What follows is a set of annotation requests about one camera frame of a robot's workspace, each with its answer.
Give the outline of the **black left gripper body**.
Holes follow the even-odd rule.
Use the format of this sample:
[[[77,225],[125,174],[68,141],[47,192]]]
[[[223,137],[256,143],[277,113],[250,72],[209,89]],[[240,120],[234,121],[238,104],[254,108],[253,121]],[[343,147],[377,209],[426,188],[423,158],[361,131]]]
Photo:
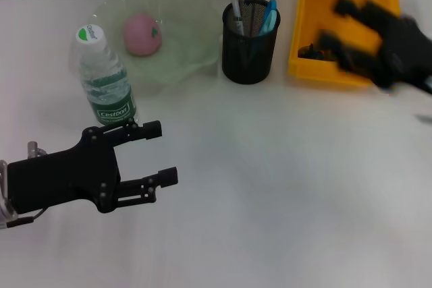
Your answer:
[[[82,132],[72,148],[11,163],[7,167],[8,197],[19,214],[88,200],[101,213],[115,210],[119,168],[105,127]]]

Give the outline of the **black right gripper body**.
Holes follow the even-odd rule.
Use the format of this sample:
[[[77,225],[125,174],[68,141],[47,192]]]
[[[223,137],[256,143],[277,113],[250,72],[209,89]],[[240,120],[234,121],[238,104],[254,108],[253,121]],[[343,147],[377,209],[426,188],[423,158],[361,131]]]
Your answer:
[[[411,18],[401,18],[381,35],[378,60],[383,71],[373,78],[380,88],[405,83],[431,94],[431,39]]]

